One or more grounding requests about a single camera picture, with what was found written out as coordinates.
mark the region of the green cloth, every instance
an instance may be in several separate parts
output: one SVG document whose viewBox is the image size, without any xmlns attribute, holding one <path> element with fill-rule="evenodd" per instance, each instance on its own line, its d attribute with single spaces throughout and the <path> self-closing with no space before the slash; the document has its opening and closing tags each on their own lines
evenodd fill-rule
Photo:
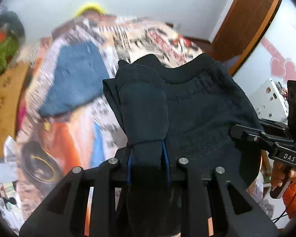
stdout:
<svg viewBox="0 0 296 237">
<path fill-rule="evenodd" d="M 0 74 L 8 67 L 9 59 L 18 50 L 18 41 L 13 37 L 7 37 L 0 43 Z"/>
</svg>

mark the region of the white wall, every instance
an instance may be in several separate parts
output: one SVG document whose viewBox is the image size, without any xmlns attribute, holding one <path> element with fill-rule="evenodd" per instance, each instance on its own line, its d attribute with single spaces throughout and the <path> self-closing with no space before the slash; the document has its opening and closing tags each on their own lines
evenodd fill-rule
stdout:
<svg viewBox="0 0 296 237">
<path fill-rule="evenodd" d="M 223 24 L 223 21 L 225 20 L 225 17 L 227 16 L 227 13 L 228 13 L 228 11 L 229 11 L 229 9 L 230 9 L 230 7 L 231 7 L 233 1 L 234 1 L 234 0 L 228 0 L 228 1 L 227 1 L 227 3 L 226 3 L 226 5 L 225 5 L 225 7 L 224 7 L 222 13 L 220 14 L 219 19 L 218 19 L 218 21 L 217 21 L 217 23 L 216 23 L 216 25 L 215 25 L 215 27 L 214 27 L 214 29 L 213 29 L 213 31 L 212 31 L 210 37 L 209 37 L 209 41 L 210 41 L 210 42 L 213 42 L 213 41 L 214 41 L 214 38 L 215 38 L 215 36 L 217 35 L 217 33 L 218 33 L 218 31 L 219 31 L 221 25 Z"/>
<path fill-rule="evenodd" d="M 280 8 L 264 35 L 284 59 L 291 59 L 296 69 L 296 8 L 291 0 L 283 0 Z M 286 87 L 283 78 L 272 75 L 272 55 L 259 43 L 246 62 L 234 75 L 235 82 L 249 97 L 268 78 L 279 81 Z"/>
<path fill-rule="evenodd" d="M 179 32 L 209 39 L 228 0 L 3 0 L 24 24 L 27 43 L 70 19 L 86 2 L 96 2 L 107 13 L 149 16 L 158 21 L 173 22 Z"/>
</svg>

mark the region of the folded blue garment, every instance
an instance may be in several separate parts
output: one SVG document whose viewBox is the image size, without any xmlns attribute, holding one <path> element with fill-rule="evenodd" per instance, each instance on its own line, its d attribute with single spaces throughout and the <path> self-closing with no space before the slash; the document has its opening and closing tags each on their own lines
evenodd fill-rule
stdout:
<svg viewBox="0 0 296 237">
<path fill-rule="evenodd" d="M 103 94 L 102 80 L 109 78 L 101 54 L 92 42 L 60 50 L 54 85 L 39 113 L 53 117 L 84 105 Z"/>
</svg>

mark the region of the silver bolt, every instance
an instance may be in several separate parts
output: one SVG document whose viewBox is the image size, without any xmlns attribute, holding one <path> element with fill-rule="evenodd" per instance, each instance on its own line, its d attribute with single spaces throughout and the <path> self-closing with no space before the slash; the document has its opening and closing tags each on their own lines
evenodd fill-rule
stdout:
<svg viewBox="0 0 296 237">
<path fill-rule="evenodd" d="M 187 158 L 180 158 L 179 159 L 179 162 L 183 165 L 187 164 L 188 163 L 188 159 Z"/>
<path fill-rule="evenodd" d="M 218 174 L 223 174 L 225 172 L 225 169 L 222 166 L 216 167 L 216 172 Z"/>
<path fill-rule="evenodd" d="M 75 166 L 73 169 L 72 169 L 72 172 L 75 173 L 75 174 L 78 174 L 81 172 L 81 167 L 79 166 Z"/>
<path fill-rule="evenodd" d="M 116 164 L 117 162 L 118 162 L 117 158 L 110 158 L 109 159 L 109 163 L 112 164 L 112 165 Z"/>
</svg>

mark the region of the orange clothing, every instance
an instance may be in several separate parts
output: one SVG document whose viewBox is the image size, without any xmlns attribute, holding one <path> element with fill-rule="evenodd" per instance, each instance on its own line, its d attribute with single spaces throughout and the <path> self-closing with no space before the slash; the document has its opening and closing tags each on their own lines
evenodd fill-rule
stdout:
<svg viewBox="0 0 296 237">
<path fill-rule="evenodd" d="M 288 186 L 288 188 L 283 194 L 283 201 L 284 201 L 286 212 L 289 218 L 292 218 L 296 213 L 296 197 L 294 198 L 292 204 L 289 206 L 295 193 L 296 193 L 296 182 Z"/>
</svg>

